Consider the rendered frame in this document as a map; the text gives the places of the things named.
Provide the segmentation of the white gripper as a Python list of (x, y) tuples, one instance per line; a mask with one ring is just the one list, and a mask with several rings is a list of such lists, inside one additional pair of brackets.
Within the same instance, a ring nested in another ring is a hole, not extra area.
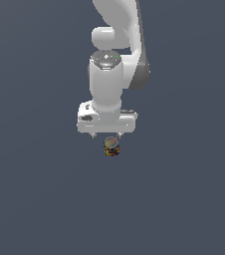
[(78, 110), (77, 129), (79, 132), (88, 132), (92, 138), (97, 138), (99, 132), (115, 132), (117, 138), (125, 132), (133, 132), (137, 113), (134, 110), (118, 109), (105, 113), (95, 110), (92, 102), (81, 103)]

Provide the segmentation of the small multicoloured can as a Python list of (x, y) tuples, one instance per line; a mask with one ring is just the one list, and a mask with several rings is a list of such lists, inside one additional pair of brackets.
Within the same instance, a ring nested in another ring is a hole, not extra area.
[(119, 154), (118, 140), (113, 136), (107, 137), (104, 141), (104, 149), (107, 156), (118, 155)]

